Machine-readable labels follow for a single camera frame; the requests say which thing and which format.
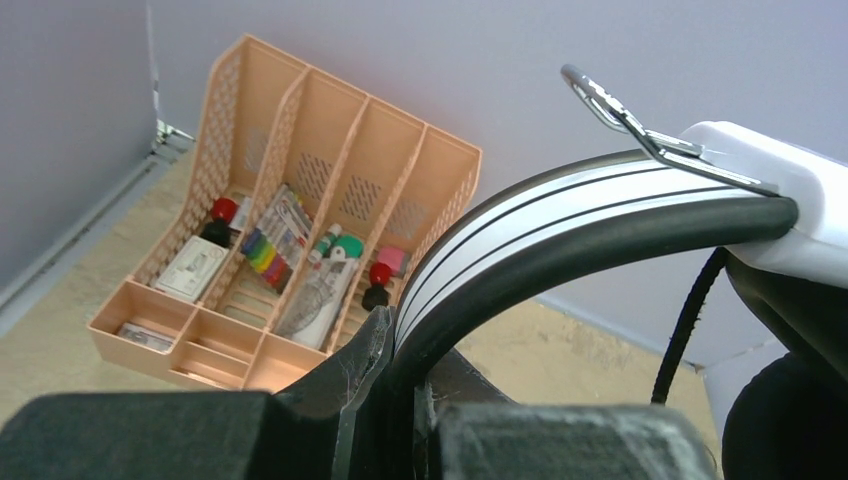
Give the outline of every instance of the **metal hook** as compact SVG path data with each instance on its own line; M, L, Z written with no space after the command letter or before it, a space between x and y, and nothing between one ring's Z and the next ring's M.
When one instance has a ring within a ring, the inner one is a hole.
M745 190L768 196L776 194L759 180L705 162L701 158L703 146L646 129L621 102L574 65L563 65L560 73L601 123L616 132L629 133L654 160Z

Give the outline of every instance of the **peach plastic organizer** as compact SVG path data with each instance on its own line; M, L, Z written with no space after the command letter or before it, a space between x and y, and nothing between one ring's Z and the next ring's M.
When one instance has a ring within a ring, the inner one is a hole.
M410 255L396 302L427 249L467 207L480 149L254 37L215 62L186 200L179 216L88 325L101 356L186 387L278 391L341 348L362 325L368 269L382 246ZM273 333L307 273L301 255L278 294L238 251L274 193L288 183L313 228L308 252L333 223L365 242L364 261L320 350ZM247 226L194 304L150 287L213 202L253 199ZM173 338L165 351L129 341L124 323Z

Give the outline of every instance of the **small box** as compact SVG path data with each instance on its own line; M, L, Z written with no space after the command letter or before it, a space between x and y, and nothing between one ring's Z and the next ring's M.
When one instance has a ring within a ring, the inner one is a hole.
M392 269L392 275L402 277L406 274L409 255L399 248L383 247L380 249L380 253L377 254L377 261L388 265Z
M139 345L152 348L158 352L167 352L174 344L174 339L172 337L163 335L159 332L154 332L149 328L133 325L132 323L125 323L121 325L121 329L118 330L118 336L126 338L131 342L138 343Z
M194 303L206 290L226 256L226 248L193 236L156 279L153 288Z

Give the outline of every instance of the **red cap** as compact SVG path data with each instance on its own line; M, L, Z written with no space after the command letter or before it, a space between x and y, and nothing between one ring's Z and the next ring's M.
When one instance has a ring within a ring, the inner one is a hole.
M389 279L392 278L392 267L385 263L377 262L371 265L368 277L371 279L372 285L386 285L389 283Z
M229 198L221 197L212 204L212 211L210 213L213 219L223 218L225 222L230 223L233 221L233 217L236 216L237 211L238 205L236 202Z

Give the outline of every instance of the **black cable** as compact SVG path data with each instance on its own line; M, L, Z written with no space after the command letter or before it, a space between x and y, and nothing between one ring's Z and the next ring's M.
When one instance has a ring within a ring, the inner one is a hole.
M665 405L668 399L668 391L671 389L671 382L674 381L674 374L677 373L677 367L680 365L680 360L683 359L683 352L689 343L689 337L695 330L695 323L700 320L701 307L703 307L710 288L726 263L727 250L723 247L716 248L710 258L707 259L707 263L701 268L701 273L698 274L695 283L692 284L692 289L683 303L680 316L677 317L677 325L674 327L674 333L671 335L668 348L657 372L657 380L654 382L654 391L651 394L651 403Z

